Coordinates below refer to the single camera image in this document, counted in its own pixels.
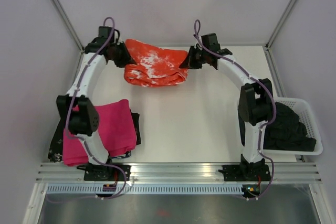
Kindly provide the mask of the orange white-speckled trousers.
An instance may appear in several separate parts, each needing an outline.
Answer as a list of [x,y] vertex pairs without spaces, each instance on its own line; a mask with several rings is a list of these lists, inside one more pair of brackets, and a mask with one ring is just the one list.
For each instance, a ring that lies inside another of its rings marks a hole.
[[186,81],[188,69],[181,69],[180,64],[186,59],[187,51],[160,48],[134,39],[126,40],[125,45],[135,61],[124,68],[127,83],[154,88]]

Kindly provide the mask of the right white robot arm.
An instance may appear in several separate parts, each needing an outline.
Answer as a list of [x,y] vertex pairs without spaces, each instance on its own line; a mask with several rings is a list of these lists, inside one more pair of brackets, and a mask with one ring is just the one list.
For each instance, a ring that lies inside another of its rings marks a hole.
[[215,33],[199,36],[190,46],[181,69],[200,69],[208,64],[223,73],[240,91],[237,112],[245,123],[245,143],[239,167],[240,176],[251,180],[258,174],[256,164],[265,161],[262,143],[263,130],[276,116],[276,105],[269,79],[259,79],[233,57],[233,53],[220,47]]

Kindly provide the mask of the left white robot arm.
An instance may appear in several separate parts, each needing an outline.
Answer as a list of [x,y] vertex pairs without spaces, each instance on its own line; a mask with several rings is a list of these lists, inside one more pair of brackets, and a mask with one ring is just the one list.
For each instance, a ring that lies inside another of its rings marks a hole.
[[91,99],[108,62],[124,67],[130,60],[119,31],[100,26],[98,37],[85,47],[83,66],[71,88],[56,99],[64,126],[64,163],[98,165],[96,175],[102,180],[110,180],[114,175],[110,158],[136,147],[137,132],[127,99],[106,105],[94,105]]

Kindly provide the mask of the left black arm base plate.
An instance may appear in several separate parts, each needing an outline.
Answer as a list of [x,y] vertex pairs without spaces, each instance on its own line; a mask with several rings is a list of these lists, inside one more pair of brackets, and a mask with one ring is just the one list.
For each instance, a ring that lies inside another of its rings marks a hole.
[[123,174],[119,169],[88,164],[85,167],[84,181],[103,182],[103,181],[124,181]]

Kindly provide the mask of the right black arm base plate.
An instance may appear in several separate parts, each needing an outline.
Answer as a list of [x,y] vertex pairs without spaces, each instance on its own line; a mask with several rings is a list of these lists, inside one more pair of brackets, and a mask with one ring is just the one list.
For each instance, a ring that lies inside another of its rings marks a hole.
[[271,179],[271,172],[268,165],[259,167],[243,168],[241,165],[223,165],[218,170],[226,182],[268,182]]

